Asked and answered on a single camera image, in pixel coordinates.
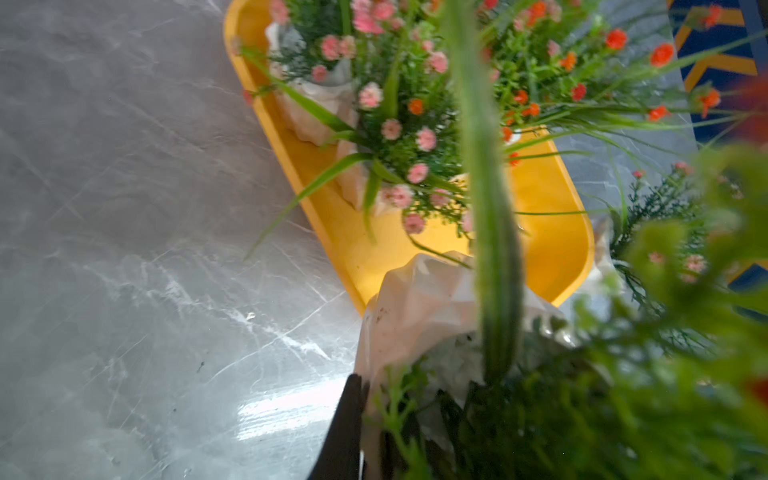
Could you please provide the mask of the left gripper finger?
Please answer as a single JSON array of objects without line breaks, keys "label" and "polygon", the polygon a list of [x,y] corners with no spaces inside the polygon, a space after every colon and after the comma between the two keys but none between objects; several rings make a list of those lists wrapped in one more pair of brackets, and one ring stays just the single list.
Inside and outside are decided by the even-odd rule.
[{"label": "left gripper finger", "polygon": [[358,374],[348,376],[309,480],[361,477],[361,428],[364,411],[364,381]]}]

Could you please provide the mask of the yellow plastic tray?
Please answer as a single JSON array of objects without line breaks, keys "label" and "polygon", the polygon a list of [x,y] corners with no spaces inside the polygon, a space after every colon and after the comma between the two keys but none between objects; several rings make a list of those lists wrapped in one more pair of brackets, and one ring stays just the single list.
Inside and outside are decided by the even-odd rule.
[{"label": "yellow plastic tray", "polygon": [[[252,108],[292,189],[300,192],[336,159],[333,147],[318,147],[290,131],[274,95],[257,98]],[[592,227],[553,142],[538,140],[505,169],[522,231],[527,286],[555,306],[586,279],[594,259]],[[427,252],[467,253],[468,243],[439,220],[410,240],[399,216],[371,220],[346,202],[330,182],[300,206],[342,284],[359,312],[379,291],[385,274],[408,263],[423,245]]]}]

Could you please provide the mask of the potted plant orange flowers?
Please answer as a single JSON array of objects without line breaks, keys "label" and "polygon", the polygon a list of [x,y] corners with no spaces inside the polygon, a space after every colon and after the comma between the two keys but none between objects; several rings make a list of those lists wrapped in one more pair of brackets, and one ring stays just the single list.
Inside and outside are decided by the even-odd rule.
[{"label": "potted plant orange flowers", "polygon": [[268,47],[240,54],[266,76],[294,131],[335,163],[297,194],[337,182],[365,219],[394,213],[410,240],[436,219],[473,238],[451,62],[436,1],[272,1]]}]

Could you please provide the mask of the potted plant pink flowers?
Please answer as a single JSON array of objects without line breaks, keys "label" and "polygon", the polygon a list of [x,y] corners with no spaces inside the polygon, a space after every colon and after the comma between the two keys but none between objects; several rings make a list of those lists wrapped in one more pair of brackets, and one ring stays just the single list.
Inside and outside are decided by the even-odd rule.
[{"label": "potted plant pink flowers", "polygon": [[725,278],[751,190],[733,168],[694,172],[679,163],[656,185],[636,173],[628,216],[608,242],[608,264],[629,298],[612,297],[584,350],[604,356],[681,356],[713,361],[737,354],[746,334]]}]

